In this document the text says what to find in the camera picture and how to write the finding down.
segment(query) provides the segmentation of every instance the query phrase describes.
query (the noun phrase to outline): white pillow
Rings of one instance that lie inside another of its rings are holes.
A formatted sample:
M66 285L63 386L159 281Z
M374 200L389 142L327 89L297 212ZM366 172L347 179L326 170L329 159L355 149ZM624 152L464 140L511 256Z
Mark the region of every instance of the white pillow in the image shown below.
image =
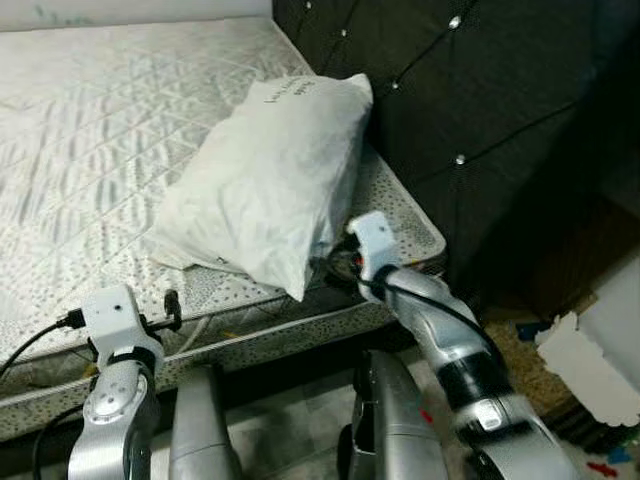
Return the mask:
M310 256L349 209L372 102L364 74L254 83L170 187L152 258L244 271L301 300Z

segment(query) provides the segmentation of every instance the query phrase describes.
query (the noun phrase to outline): dark upholstered headboard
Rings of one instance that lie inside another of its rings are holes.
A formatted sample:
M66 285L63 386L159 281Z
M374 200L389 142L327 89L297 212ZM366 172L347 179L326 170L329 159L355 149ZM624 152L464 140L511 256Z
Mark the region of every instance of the dark upholstered headboard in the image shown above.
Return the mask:
M574 171L602 153L583 136L611 115L603 102L623 100L582 104L638 1L275 0L274 15L316 73L368 74L369 139L445 235L450 280L470 295L524 268L572 214L558 206L567 189L602 173Z

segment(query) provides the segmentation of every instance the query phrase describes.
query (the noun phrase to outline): floor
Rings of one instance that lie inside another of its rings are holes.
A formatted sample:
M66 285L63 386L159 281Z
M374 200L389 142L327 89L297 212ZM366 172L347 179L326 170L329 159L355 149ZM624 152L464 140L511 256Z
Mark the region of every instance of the floor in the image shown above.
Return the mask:
M449 478L462 480L464 447L450 430L451 412L444 393L415 349L400 354L424 392L434 427L440 435ZM230 410L227 422L233 446L240 457L247 480L333 480L336 444L340 430L351 422L355 394L351 372L344 371L318 381ZM170 433L156 437L153 445L153 480L168 478ZM587 461L601 463L563 445L585 479L602 479L586 467ZM618 479L636 479L633 463L615 465ZM48 468L45 480L64 479L65 467ZM11 477L26 480L30 474Z

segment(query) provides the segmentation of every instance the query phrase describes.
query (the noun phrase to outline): bed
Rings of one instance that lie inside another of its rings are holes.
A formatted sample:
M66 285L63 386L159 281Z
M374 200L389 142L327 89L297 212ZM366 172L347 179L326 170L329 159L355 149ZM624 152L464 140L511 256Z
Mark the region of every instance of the bed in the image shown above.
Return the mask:
M254 80L312 72L271 19L0 33L0 56L1 360L119 282L151 321L165 290L179 292L186 322L164 333L160 390L196 362L243 368L388 322L322 278L297 304L243 275L148 258L155 209L209 130ZM387 213L404 262L441 257L438 230L367 147L352 214L372 209ZM0 440L82 402L85 342L82 331L54 332L10 370Z

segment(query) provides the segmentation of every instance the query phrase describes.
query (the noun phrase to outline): red object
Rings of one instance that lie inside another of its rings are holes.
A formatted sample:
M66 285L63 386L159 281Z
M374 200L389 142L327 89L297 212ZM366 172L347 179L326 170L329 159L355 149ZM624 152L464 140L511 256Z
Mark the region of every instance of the red object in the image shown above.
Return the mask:
M429 415L424 408L420 409L420 415L422 415L422 418L424 418L429 425L433 423L433 417Z
M615 478L618 476L618 471L614 468L611 468L609 465L605 463L587 462L587 467L589 467L591 470L595 470L596 472L600 472L605 476L605 478L609 478L609 477Z

